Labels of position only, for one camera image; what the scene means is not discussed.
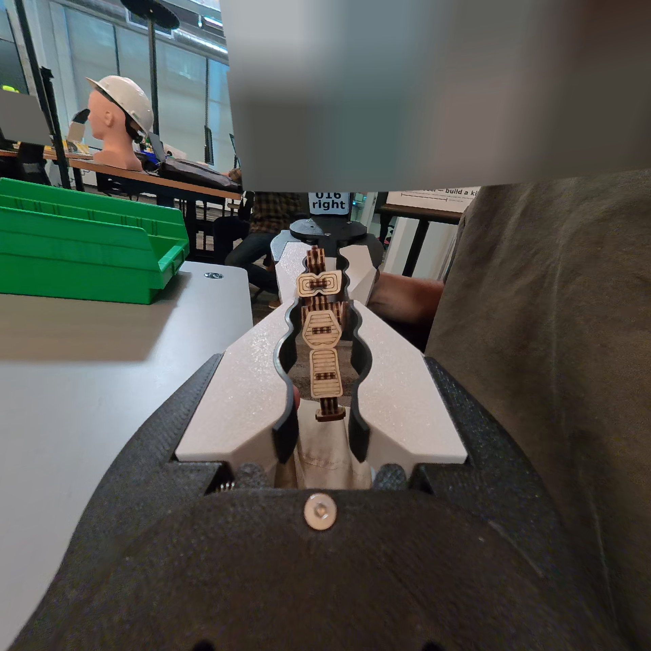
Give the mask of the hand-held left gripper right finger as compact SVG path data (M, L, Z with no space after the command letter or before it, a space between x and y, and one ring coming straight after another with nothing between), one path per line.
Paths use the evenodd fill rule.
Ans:
M466 448L420 350L360 301L352 307L360 317L356 334L370 352L357 388L369 465L463 464Z

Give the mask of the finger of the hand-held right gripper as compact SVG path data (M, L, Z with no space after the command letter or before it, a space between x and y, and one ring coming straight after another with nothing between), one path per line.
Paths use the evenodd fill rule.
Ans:
M368 246L349 245L339 248L338 254L348 262L345 272L342 273L342 276L348 278L346 298L341 297L341 300L356 300L362 305L367 305L377 275Z
M305 258L311 245L301 242L288 242L279 262L275 265L279 299L281 303L294 303L297 297L297 277L305 273Z

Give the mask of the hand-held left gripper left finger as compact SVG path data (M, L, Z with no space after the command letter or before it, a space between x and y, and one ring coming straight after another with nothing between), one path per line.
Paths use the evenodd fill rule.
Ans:
M226 349L175 451L179 461L286 463L298 437L279 352L294 330L286 302Z

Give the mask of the wooden model assembly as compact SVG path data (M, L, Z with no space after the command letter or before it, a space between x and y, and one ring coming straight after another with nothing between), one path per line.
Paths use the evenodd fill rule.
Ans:
M339 404L343 395L338 361L338 344L346 326L348 303L345 300L341 270L326 270L325 251L312 245L305 257L305 272L296 280L301 307L302 337L308 346L311 396L319 402L318 422L345 418Z

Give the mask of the person's right forearm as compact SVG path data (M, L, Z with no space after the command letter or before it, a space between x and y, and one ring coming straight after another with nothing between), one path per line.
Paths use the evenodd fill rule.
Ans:
M367 307L379 317L413 326L432 326L445 284L379 273Z

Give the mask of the grey desk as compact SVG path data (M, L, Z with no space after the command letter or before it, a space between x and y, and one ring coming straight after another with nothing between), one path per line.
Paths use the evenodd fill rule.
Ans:
M2 650L121 448L252 321L246 273L196 262L152 305L1 295Z

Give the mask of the framed marker sign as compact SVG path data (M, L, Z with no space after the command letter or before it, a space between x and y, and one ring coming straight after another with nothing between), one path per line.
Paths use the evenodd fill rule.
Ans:
M391 191L387 194L385 205L461 214L471 204L480 189L481 187L477 186L422 191Z

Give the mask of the black bag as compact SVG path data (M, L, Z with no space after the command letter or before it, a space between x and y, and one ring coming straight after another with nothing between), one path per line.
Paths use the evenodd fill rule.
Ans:
M161 178L183 183L191 183L215 190L242 193L239 183L228 175L218 173L210 167L185 159L166 158L159 164L157 173Z

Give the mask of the wooden-topped background table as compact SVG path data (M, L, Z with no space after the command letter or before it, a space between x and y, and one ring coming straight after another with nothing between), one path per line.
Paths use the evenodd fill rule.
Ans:
M206 236L213 223L197 219L197 202L225 208L227 199L241 199L241 191L224 175L227 189L213 189L109 167L90 159L67 158L75 174L74 190L48 185L44 149L25 145L1 151L1 206L49 215L87 219L97 223L134 226L150 236L181 238L182 226L195 256L197 233Z

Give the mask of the green plastic bin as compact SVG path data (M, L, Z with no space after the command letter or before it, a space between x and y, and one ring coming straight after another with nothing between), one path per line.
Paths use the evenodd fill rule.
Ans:
M149 305L188 257L175 208L1 179L1 293Z

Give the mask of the mannequin head with hard hat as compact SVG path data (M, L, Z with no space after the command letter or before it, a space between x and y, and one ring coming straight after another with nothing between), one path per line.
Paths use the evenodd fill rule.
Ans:
M154 111L145 92L133 80L121 76L106 76L99 81L86 80L95 91L104 93L137 125L138 132L149 135L154 123Z

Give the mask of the black disc on pole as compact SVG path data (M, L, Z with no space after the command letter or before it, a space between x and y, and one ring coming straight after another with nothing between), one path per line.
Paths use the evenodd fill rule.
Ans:
M149 131L159 135L158 67L156 50L156 28L174 31L180 26L177 15L159 1L122 1L124 7L147 23L149 32L149 72L151 82L151 104L153 126Z

